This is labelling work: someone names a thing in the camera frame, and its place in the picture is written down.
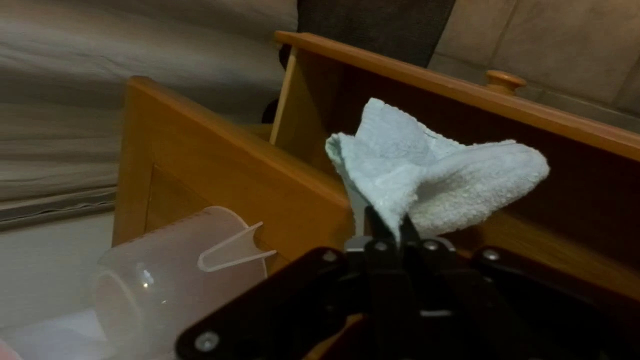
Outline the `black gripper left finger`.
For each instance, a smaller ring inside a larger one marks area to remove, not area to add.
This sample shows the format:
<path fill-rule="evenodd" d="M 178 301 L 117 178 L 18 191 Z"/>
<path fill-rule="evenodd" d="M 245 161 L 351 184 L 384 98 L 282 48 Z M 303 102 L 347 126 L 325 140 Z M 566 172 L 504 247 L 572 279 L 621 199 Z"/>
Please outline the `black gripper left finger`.
<path fill-rule="evenodd" d="M 389 230 L 381 215 L 368 206 L 365 210 L 371 240 L 365 247 L 367 262 L 371 269 L 396 269 L 399 249 L 395 234 Z"/>

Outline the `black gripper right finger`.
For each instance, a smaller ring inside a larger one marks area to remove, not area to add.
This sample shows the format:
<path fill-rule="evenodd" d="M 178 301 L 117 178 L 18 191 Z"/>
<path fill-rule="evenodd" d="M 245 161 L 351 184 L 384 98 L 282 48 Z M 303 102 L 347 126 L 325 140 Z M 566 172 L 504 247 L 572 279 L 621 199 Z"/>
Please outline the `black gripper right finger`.
<path fill-rule="evenodd" d="M 423 239 L 409 217 L 401 225 L 401 249 L 409 266 L 418 269 L 423 265 Z"/>

